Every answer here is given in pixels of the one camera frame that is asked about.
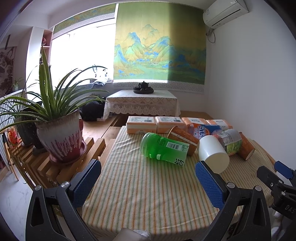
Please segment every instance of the bright window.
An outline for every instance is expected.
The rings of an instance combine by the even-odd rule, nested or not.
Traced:
[[[110,19],[83,26],[55,38],[50,54],[53,86],[57,86],[71,70],[83,70],[93,65],[106,67],[107,70],[89,69],[82,73],[77,81],[87,78],[101,81],[113,79],[115,31],[115,19]]]

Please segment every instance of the lace tablecloth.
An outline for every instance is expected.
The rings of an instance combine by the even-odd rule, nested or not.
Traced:
[[[152,116],[179,116],[181,113],[178,99],[167,90],[154,90],[152,94],[121,90],[107,97],[104,119],[110,112]]]

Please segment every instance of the air conditioner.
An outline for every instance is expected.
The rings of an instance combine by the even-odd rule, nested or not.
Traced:
[[[244,0],[217,0],[203,13],[203,20],[215,29],[248,12]]]

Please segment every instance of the paper cup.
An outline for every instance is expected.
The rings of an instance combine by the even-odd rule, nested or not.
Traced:
[[[214,136],[204,136],[200,139],[198,157],[217,174],[223,172],[229,165],[229,156]]]

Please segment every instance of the mountain painting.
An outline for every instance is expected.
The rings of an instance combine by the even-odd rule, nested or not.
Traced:
[[[114,79],[205,83],[203,11],[164,2],[120,3]]]

